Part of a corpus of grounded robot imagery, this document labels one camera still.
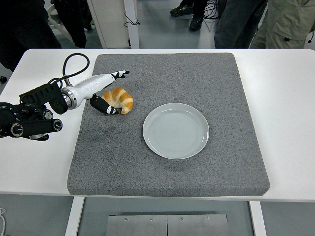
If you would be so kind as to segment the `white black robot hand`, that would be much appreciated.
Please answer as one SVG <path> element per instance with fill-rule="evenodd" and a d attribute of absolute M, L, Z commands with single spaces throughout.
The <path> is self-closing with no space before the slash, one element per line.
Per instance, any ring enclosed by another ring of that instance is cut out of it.
<path fill-rule="evenodd" d="M 71 109 L 81 105 L 83 100 L 89 100 L 90 105 L 106 115 L 117 115 L 119 112 L 103 98 L 96 95 L 97 92 L 111 85 L 117 78 L 125 78 L 128 70 L 113 72 L 111 74 L 94 75 L 70 87 Z"/>

